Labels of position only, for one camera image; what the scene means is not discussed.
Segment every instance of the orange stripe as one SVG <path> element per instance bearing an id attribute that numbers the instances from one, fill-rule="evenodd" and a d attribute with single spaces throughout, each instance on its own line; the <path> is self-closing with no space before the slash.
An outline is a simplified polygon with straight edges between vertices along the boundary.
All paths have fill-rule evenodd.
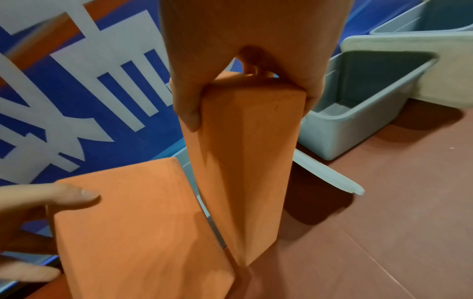
<path id="1" fill-rule="evenodd" d="M 129 0 L 95 0 L 85 4 L 92 19 L 98 20 Z M 27 69 L 38 60 L 54 52 L 59 46 L 79 33 L 79 28 L 67 14 L 62 14 L 36 30 L 11 50 L 7 57 L 19 68 Z M 0 86 L 5 84 L 0 78 Z"/>

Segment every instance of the gray plastic bin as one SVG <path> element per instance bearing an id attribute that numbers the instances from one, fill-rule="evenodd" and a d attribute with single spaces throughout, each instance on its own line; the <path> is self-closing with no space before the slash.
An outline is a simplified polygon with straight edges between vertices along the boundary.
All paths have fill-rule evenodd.
<path id="1" fill-rule="evenodd" d="M 325 91 L 301 123 L 299 143 L 333 160 L 394 120 L 434 63 L 422 52 L 353 51 L 330 59 Z"/>
<path id="2" fill-rule="evenodd" d="M 430 0 L 373 29 L 370 34 L 473 30 L 473 0 Z"/>

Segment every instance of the hand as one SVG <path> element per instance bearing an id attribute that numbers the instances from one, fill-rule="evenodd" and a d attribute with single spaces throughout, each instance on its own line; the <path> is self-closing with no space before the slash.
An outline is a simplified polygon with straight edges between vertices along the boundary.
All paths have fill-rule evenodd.
<path id="1" fill-rule="evenodd" d="M 0 253 L 14 251 L 57 254 L 53 238 L 20 230 L 24 222 L 46 218 L 47 204 L 77 205 L 98 194 L 65 184 L 16 185 L 0 187 Z M 0 256 L 0 279 L 27 282 L 51 281 L 61 272 Z"/>
<path id="2" fill-rule="evenodd" d="M 352 0 L 161 0 L 173 105 L 191 131 L 204 87 L 233 57 L 243 72 L 275 73 L 307 92 L 306 115 L 323 93 L 328 61 Z"/>

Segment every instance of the block face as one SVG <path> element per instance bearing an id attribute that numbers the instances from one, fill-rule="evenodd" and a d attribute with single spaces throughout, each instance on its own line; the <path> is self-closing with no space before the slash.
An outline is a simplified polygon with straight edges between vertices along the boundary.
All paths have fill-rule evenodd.
<path id="1" fill-rule="evenodd" d="M 196 133 L 181 123 L 201 198 L 240 266 L 276 240 L 304 104 L 294 85 L 240 74 L 208 87 Z"/>
<path id="2" fill-rule="evenodd" d="M 234 273 L 175 158 L 61 180 L 98 204 L 54 216 L 74 299 L 223 299 Z"/>

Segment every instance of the brown floor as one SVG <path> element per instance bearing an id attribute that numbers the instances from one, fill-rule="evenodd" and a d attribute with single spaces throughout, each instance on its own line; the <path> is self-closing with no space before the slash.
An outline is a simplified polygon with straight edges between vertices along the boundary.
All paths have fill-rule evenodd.
<path id="1" fill-rule="evenodd" d="M 473 298 L 472 155 L 473 110 L 410 100 L 396 121 L 327 163 L 364 196 L 293 165 L 279 240 L 237 269 L 227 298 Z M 65 285 L 30 299 L 69 299 Z"/>

